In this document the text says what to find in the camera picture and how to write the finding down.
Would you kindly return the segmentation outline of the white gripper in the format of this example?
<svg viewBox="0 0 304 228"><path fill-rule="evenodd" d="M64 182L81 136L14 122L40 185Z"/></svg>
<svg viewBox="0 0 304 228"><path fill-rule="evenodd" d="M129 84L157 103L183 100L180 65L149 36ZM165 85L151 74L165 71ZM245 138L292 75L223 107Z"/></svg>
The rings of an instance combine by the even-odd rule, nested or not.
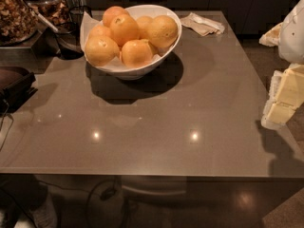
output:
<svg viewBox="0 0 304 228"><path fill-rule="evenodd" d="M278 130L304 104L304 0L294 6L285 19L263 34L263 46L278 47L279 57L291 63L271 78L261 125Z"/></svg>

